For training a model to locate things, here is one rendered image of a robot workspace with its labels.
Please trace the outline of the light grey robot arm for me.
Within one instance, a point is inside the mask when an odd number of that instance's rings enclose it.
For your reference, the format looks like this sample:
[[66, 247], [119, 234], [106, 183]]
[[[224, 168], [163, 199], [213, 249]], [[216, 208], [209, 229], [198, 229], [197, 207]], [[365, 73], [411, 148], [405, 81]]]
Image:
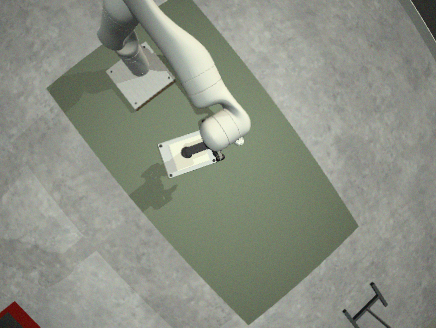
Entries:
[[144, 76], [150, 65], [134, 30], [139, 23], [163, 53], [196, 108], [221, 103], [223, 109], [200, 125], [205, 145], [216, 152], [232, 143], [242, 145], [243, 136], [250, 130], [249, 116], [224, 85], [205, 47], [170, 20], [154, 0], [103, 0], [98, 39], [115, 50], [135, 76]]

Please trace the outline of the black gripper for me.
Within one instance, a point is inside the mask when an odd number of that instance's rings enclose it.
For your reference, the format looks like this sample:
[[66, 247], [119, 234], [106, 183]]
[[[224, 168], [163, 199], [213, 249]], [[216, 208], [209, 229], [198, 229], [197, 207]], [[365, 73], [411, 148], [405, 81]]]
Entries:
[[[204, 142], [203, 142], [204, 143]], [[205, 145], [205, 143], [204, 143], [204, 145]], [[206, 146], [206, 145], [205, 145]], [[206, 146], [207, 147], [207, 146]], [[208, 147], [207, 147], [208, 148]], [[210, 148], [208, 148], [208, 149], [210, 149]], [[211, 150], [211, 149], [210, 149]], [[216, 157], [216, 161], [217, 161], [217, 158], [218, 158], [218, 161], [221, 161], [221, 160], [224, 160], [224, 158], [225, 158], [225, 155], [224, 154], [222, 154], [221, 153], [221, 151], [218, 151], [218, 152], [216, 152], [216, 151], [213, 151], [213, 150], [211, 150], [212, 151], [212, 153], [213, 153], [213, 155]], [[217, 161], [217, 162], [218, 162]]]

